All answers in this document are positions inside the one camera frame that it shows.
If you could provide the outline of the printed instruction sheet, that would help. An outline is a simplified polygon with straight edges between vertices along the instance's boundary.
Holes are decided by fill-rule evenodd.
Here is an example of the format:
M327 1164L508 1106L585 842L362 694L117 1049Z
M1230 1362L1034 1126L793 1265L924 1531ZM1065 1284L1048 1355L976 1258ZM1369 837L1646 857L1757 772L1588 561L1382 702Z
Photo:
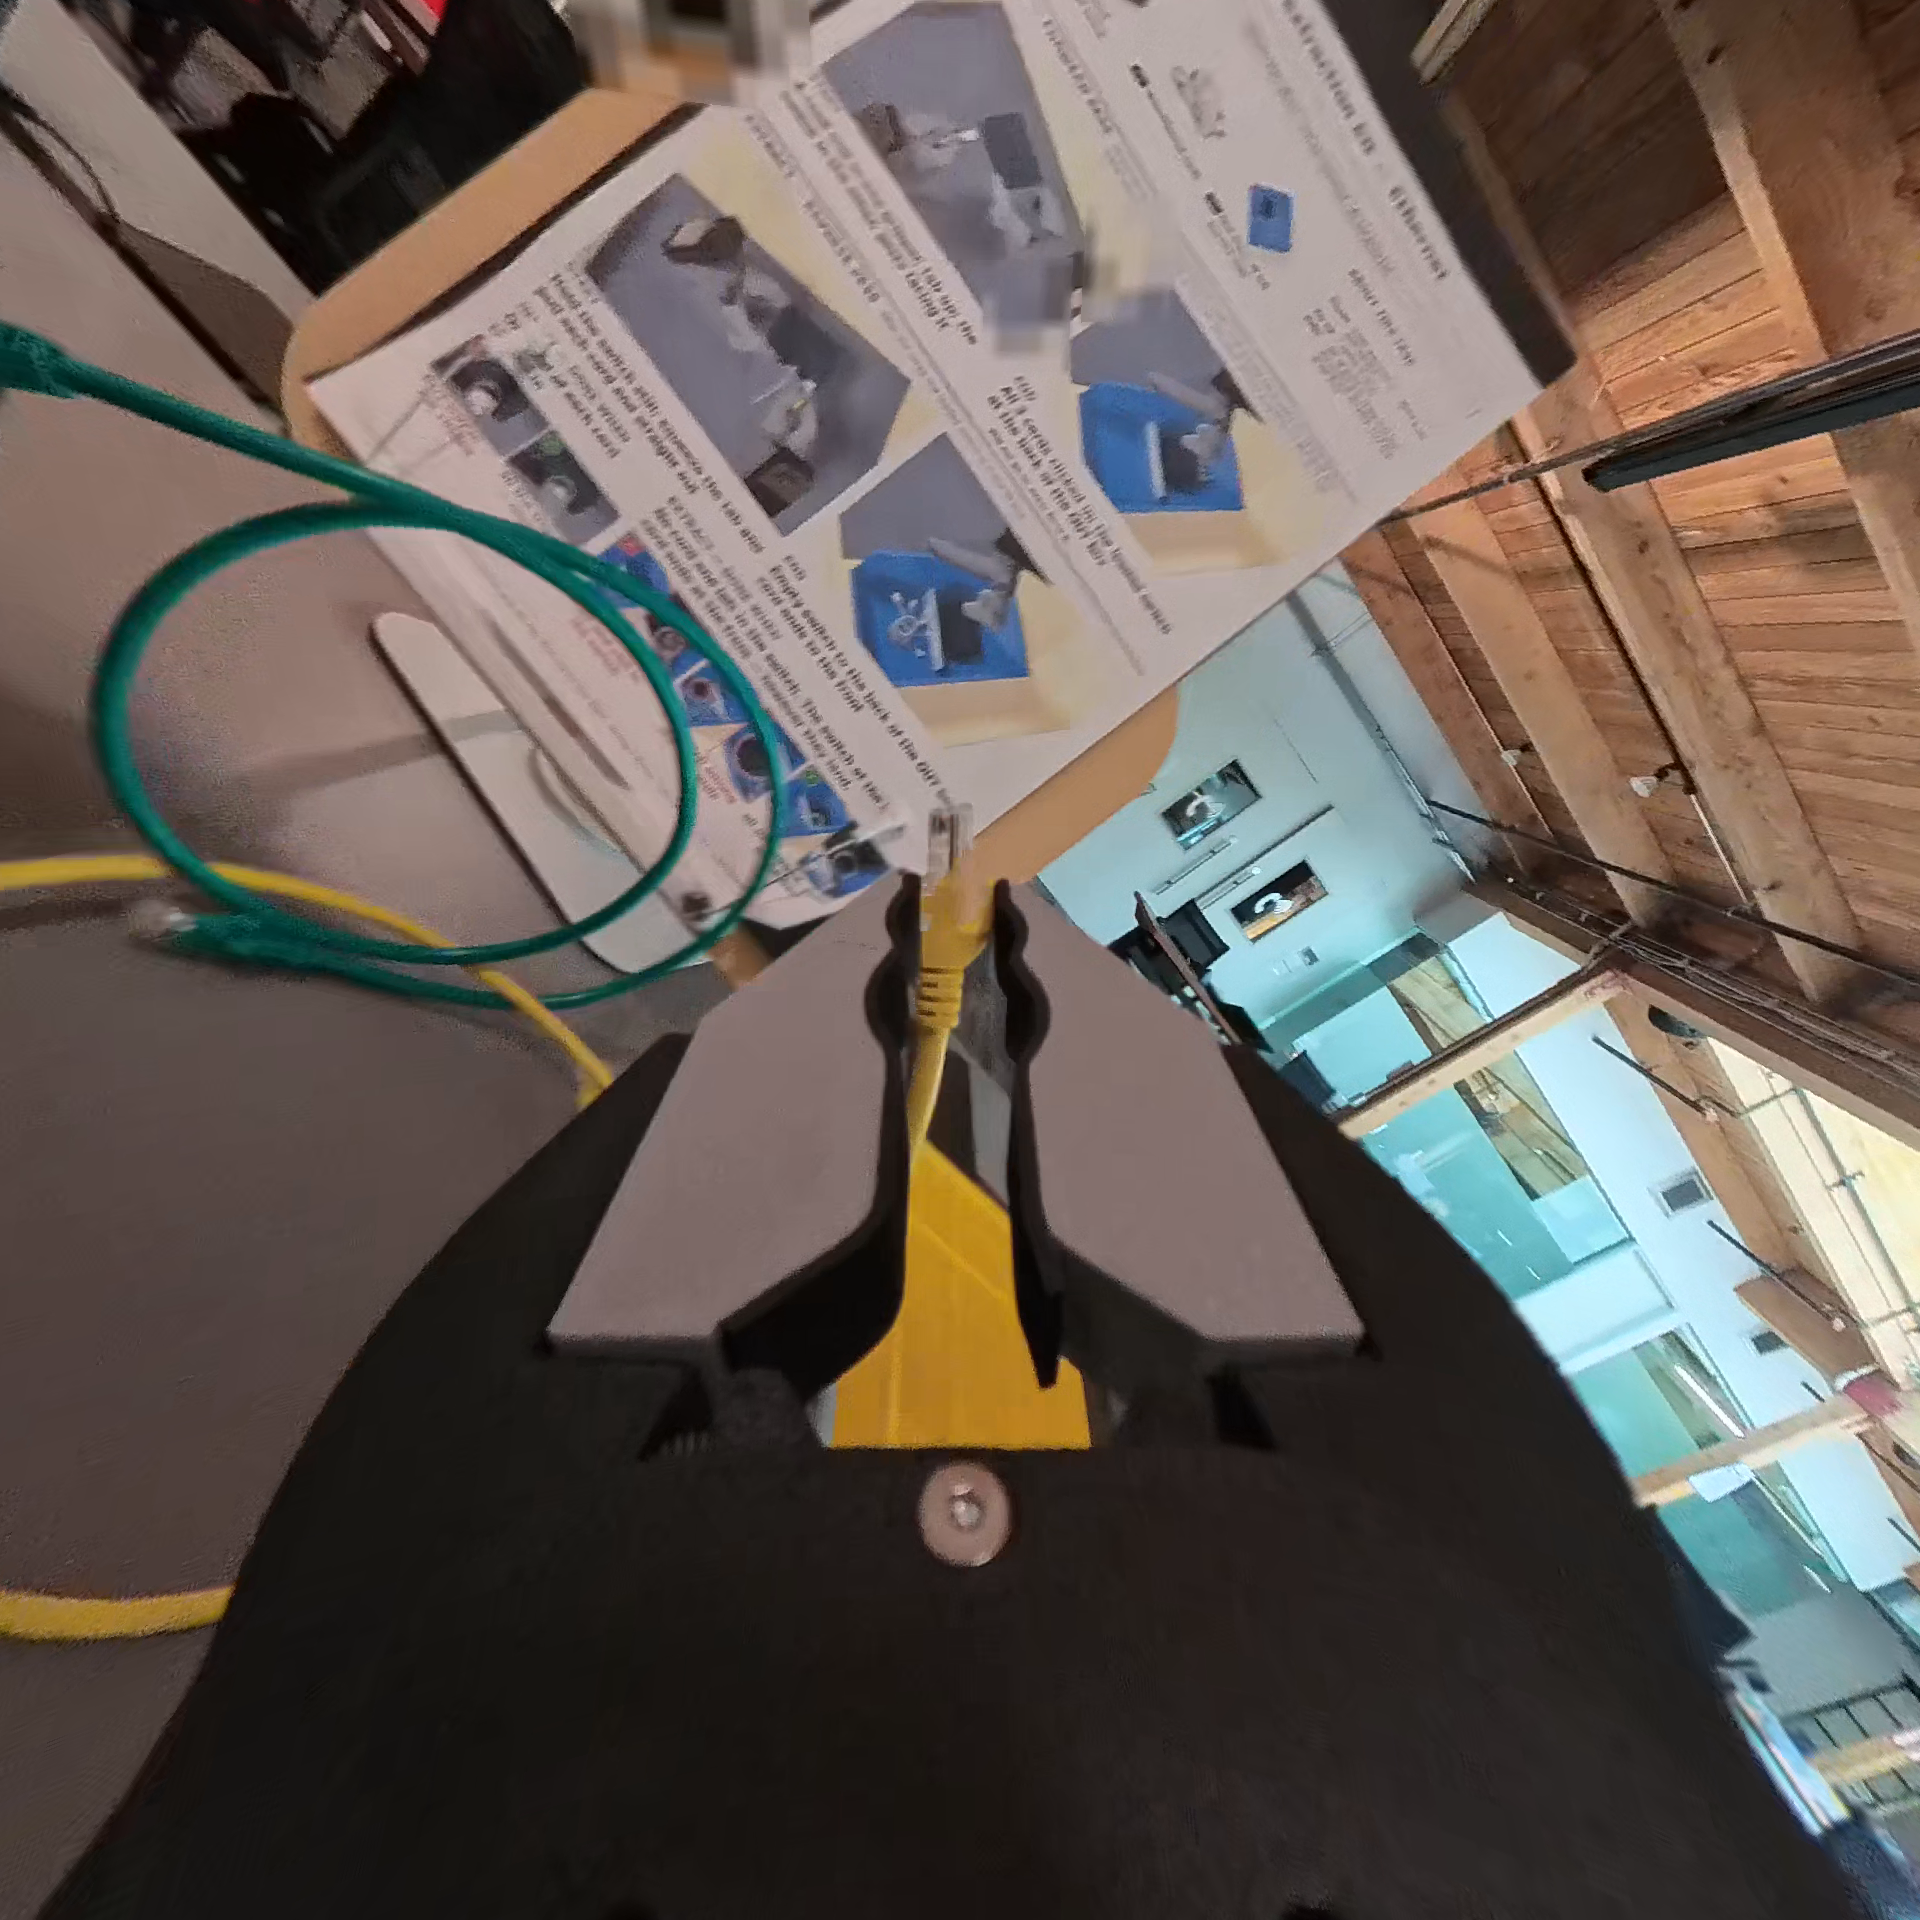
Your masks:
M309 380L369 469L668 591L662 887L817 921L994 823L1575 353L1399 4L840 4Z

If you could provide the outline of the instruction sheet on stand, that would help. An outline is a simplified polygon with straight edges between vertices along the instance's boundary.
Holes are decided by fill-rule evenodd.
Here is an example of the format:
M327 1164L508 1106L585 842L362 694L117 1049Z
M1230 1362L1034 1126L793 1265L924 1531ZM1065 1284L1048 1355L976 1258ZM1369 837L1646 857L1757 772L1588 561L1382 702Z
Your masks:
M668 94L589 90L522 138L389 244L329 286L294 324L281 362L279 404L292 438L346 458L309 385L410 329L495 273L681 114ZM1129 715L981 838L1006 877L1056 906L1046 863L1138 799L1161 770L1178 722L1177 691Z

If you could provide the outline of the yellow plastic bin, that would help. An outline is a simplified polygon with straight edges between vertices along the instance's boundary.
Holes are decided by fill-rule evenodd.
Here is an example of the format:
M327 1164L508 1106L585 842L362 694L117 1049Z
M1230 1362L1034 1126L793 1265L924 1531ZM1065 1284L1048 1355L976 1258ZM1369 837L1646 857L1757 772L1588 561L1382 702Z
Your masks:
M1039 1386L1017 1318L1006 1207L925 1143L914 1157L901 1313L831 1393L833 1449L1082 1451L1087 1393Z

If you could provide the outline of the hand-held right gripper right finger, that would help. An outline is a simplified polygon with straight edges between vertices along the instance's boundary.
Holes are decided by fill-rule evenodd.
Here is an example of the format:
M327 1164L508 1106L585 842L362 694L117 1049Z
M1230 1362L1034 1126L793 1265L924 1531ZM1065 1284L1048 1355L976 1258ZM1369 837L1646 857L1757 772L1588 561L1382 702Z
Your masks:
M1232 1052L1032 889L1000 883L1015 1308L1042 1386L1351 1357L1359 1315Z

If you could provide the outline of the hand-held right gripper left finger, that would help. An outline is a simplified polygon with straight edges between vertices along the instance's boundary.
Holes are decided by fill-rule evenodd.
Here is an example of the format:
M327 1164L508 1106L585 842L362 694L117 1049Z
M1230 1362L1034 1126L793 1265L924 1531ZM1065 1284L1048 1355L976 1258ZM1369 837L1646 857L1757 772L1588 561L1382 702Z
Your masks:
M545 1326L570 1361L828 1389L904 1293L920 889L873 885L708 1014Z

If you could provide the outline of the white display stand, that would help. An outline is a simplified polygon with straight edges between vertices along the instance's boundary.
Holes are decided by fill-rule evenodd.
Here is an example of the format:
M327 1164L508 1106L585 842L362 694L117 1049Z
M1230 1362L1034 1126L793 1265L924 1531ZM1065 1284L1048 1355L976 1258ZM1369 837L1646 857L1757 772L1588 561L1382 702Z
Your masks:
M381 612L369 621L369 644L497 837L567 923L585 921L638 883L638 867L580 787L439 626L418 615Z

